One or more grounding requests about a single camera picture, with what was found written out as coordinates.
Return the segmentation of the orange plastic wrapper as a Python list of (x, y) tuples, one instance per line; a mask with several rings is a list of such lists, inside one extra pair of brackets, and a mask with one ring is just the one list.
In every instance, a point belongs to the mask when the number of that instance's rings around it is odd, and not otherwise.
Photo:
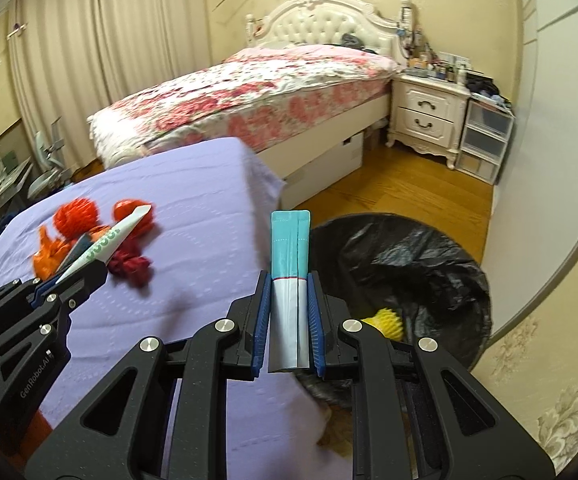
[(34, 274), (42, 281), (51, 278), (67, 258), (74, 242), (60, 237), (51, 238), (46, 226), (39, 227), (40, 247), (32, 256)]

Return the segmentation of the white green tube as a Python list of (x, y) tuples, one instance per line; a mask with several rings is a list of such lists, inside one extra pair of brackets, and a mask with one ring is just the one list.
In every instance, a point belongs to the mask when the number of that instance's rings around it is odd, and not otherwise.
[(128, 238), (126, 228), (129, 225), (129, 222), (117, 222), (114, 226), (111, 226), (69, 269), (59, 272), (58, 275), (62, 273), (67, 274), (67, 276), (76, 274), (93, 261), (107, 264), (118, 247)]

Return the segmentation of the dark red wrapper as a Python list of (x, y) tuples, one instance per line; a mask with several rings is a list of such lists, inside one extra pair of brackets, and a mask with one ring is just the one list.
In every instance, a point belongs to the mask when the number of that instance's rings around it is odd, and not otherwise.
[(128, 281), (135, 288), (143, 288), (151, 279), (151, 261), (142, 255), (135, 240), (125, 240), (107, 263), (109, 273)]

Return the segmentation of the red foam fruit net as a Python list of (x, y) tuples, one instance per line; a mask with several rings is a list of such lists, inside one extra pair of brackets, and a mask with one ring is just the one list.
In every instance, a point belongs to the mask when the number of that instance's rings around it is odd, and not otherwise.
[(53, 222), (62, 237), (75, 240), (97, 226), (97, 205), (88, 198), (76, 198), (57, 209)]

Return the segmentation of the yellow foam fruit net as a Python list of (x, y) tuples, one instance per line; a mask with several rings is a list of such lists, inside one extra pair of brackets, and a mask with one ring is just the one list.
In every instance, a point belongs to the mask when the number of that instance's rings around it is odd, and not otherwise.
[(379, 330), (385, 338), (401, 342), (404, 338), (404, 327), (400, 315), (395, 311), (383, 308), (370, 318), (363, 318), (362, 322)]

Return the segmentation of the red plastic bag ball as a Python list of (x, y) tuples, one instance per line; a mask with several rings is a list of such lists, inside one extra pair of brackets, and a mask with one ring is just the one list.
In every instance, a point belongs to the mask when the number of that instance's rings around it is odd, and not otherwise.
[(119, 200), (112, 208), (115, 222), (129, 222), (126, 234), (129, 238), (140, 238), (155, 227), (155, 206), (137, 198)]

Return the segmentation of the black bag trash bin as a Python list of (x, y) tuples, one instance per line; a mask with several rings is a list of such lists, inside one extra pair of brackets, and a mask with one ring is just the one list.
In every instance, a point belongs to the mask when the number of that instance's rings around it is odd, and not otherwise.
[(404, 339), (431, 337), (472, 370), (492, 331), (490, 286), (453, 238), (397, 214), (350, 214), (310, 232), (309, 265), (353, 318), (398, 315)]

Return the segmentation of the grey desk chair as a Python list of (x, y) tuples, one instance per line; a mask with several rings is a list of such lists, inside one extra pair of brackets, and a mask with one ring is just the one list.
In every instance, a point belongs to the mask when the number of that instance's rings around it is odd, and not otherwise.
[(65, 140), (59, 132), (60, 117), (50, 124), (50, 137), (42, 131), (36, 131), (34, 139), (34, 154), (41, 168), (41, 174), (29, 186), (28, 200), (35, 202), (50, 196), (71, 181), (71, 170), (66, 164), (62, 149)]

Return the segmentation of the purple table cloth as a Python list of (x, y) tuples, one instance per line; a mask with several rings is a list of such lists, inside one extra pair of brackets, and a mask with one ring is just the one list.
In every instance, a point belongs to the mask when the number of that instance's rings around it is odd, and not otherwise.
[[(155, 226), (142, 249), (149, 284), (109, 278), (72, 315), (70, 362), (41, 412), (57, 425), (134, 344), (175, 341), (222, 318), (251, 294), (269, 260), (269, 220), (281, 182), (236, 139), (177, 148), (107, 170), (37, 203), (0, 236), (0, 286), (32, 278), (39, 228), (78, 197), (96, 203), (104, 223), (119, 200), (151, 203)], [(233, 479), (347, 479), (351, 460), (319, 439), (326, 411), (289, 374), (262, 373), (227, 389), (227, 470)]]

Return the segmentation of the beige curtains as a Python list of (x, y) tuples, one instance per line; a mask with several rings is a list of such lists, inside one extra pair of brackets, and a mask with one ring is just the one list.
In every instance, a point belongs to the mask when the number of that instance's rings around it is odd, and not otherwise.
[(73, 168), (96, 157), (91, 114), (211, 63), (205, 0), (9, 0), (7, 17), (27, 133), (57, 125)]

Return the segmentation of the white sliding wardrobe door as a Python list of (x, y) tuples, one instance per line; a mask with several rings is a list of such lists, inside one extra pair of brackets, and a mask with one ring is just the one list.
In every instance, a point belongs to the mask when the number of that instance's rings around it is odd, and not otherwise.
[(517, 127), (494, 190), (482, 268), (502, 337), (578, 258), (578, 0), (521, 0)]

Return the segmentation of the floral pink bedspread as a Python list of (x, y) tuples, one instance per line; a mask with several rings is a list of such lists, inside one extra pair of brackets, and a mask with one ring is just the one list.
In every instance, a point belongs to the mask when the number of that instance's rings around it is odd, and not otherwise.
[(329, 44), (247, 48), (99, 110), (90, 138), (106, 168), (225, 136), (260, 153), (381, 96), (401, 68)]

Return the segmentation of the clear plastic drawer unit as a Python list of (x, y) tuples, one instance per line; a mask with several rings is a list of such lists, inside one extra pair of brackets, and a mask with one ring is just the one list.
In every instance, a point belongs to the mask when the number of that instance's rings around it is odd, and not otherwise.
[(472, 94), (462, 128), (456, 168), (495, 185), (511, 143), (512, 109), (496, 100)]

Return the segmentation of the white two-drawer nightstand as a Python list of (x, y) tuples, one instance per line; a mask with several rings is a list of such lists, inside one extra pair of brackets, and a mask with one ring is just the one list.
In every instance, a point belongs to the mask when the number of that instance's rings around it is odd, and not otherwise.
[(387, 147), (444, 157), (455, 169), (470, 92), (453, 82), (398, 74), (392, 80)]

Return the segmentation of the white tufted bed frame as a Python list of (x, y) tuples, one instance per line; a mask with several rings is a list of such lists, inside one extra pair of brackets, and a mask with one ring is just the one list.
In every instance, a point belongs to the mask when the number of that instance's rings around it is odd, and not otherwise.
[[(287, 0), (264, 18), (246, 16), (246, 38), (250, 47), (270, 42), (337, 44), (343, 35), (351, 34), (401, 67), (407, 64), (405, 46), (411, 41), (414, 28), (413, 0), (401, 0), (399, 17), (395, 21), (382, 18), (373, 4), (363, 0)], [(375, 96), (268, 148), (259, 157), (278, 177), (287, 178), (389, 114), (389, 96)]]

